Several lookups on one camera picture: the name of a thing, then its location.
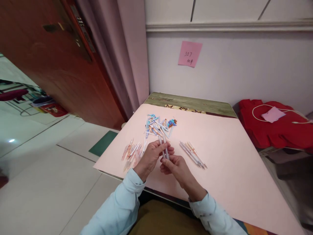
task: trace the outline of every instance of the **hand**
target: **hand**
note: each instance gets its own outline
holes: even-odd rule
[[[165,175],[173,174],[183,189],[185,189],[186,185],[196,181],[182,156],[170,155],[170,161],[161,159],[161,162],[161,172]]]
[[[162,158],[161,162],[161,172],[165,175],[173,174],[191,201],[202,201],[207,195],[207,191],[197,182],[182,156],[170,155],[170,160]]]
[[[174,148],[171,147],[169,142],[160,145],[160,142],[157,140],[148,144],[142,158],[137,166],[134,167],[134,171],[143,182],[147,180],[148,175],[153,171],[157,164],[157,160],[162,155],[162,151],[166,148],[169,154],[175,153]]]

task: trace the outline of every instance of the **door handle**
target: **door handle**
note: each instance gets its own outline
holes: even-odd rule
[[[80,38],[75,26],[73,25],[71,19],[69,18],[69,16],[67,15],[63,4],[61,3],[61,0],[53,0],[54,5],[56,7],[57,12],[59,13],[61,19],[62,19],[62,23],[58,22],[55,24],[47,24],[47,25],[43,25],[42,27],[49,33],[53,33],[55,31],[64,31],[69,33],[72,38],[73,41],[77,44],[77,46],[79,47],[79,50],[81,52],[82,57],[87,60],[89,63],[92,63],[91,57],[85,47],[85,44],[83,43],[82,39]]]

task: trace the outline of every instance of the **light blue sleeve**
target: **light blue sleeve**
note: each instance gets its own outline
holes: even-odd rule
[[[240,225],[207,194],[202,201],[190,202],[193,214],[211,235],[247,235]]]
[[[144,183],[133,169],[98,209],[81,235],[127,234],[137,220]]]

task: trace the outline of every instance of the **wall molding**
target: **wall molding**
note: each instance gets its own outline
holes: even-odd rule
[[[313,31],[313,20],[291,22],[225,22],[225,23],[184,23],[147,24],[147,33],[161,32],[290,32]]]

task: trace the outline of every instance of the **red stool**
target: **red stool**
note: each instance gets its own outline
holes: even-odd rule
[[[16,110],[18,110],[20,112],[20,115],[23,116],[22,113],[26,112],[27,109],[30,109],[32,107],[29,107],[29,108],[23,110],[19,106],[15,105],[9,101],[14,101],[16,103],[18,103],[17,101],[25,101],[25,99],[22,96],[26,95],[26,94],[28,94],[28,90],[25,90],[25,89],[8,91],[8,92],[0,94],[0,101],[7,101],[6,103],[8,105],[10,105],[12,108],[15,108]],[[28,114],[28,116],[31,116],[31,115],[38,114],[39,112],[35,113],[35,114],[29,114],[28,112],[26,112],[26,113]]]

